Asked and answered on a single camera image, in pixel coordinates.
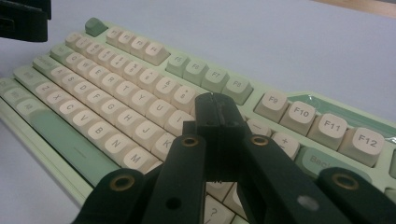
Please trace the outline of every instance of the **green keycap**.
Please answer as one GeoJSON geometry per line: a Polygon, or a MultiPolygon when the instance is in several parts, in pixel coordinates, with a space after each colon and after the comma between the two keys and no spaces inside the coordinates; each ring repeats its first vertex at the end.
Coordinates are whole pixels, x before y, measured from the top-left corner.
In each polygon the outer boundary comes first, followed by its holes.
{"type": "Polygon", "coordinates": [[[372,182],[366,173],[312,147],[301,148],[295,161],[306,174],[313,177],[317,177],[323,169],[341,167],[355,172],[370,183],[372,182]]]}
{"type": "Polygon", "coordinates": [[[98,36],[105,30],[107,30],[107,26],[100,20],[92,17],[87,22],[85,22],[85,32],[87,35],[91,35],[93,37],[98,36]]]}
{"type": "Polygon", "coordinates": [[[96,186],[105,175],[120,169],[53,111],[34,114],[30,119],[33,128],[92,185],[96,186]]]}

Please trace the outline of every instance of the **desk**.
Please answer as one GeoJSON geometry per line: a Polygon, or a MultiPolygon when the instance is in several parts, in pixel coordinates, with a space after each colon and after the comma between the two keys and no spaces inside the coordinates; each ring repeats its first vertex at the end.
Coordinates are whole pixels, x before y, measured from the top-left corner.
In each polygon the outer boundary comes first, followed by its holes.
{"type": "MultiPolygon", "coordinates": [[[[396,121],[396,20],[308,0],[52,1],[49,41],[0,39],[0,77],[90,17],[282,91],[315,91],[396,121]]],[[[0,122],[0,223],[69,223],[78,206],[0,122]]]]}

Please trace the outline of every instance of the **mechanical keyboard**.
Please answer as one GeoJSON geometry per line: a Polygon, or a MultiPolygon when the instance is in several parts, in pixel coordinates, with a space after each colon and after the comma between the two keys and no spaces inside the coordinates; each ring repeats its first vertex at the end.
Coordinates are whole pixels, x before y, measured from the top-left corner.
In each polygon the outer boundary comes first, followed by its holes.
{"type": "MultiPolygon", "coordinates": [[[[312,178],[344,167],[396,202],[396,124],[313,92],[275,90],[96,18],[0,78],[0,118],[83,204],[109,172],[145,174],[164,162],[208,91],[232,97],[250,130],[312,178]]],[[[246,223],[235,189],[206,184],[205,223],[246,223]]]]}

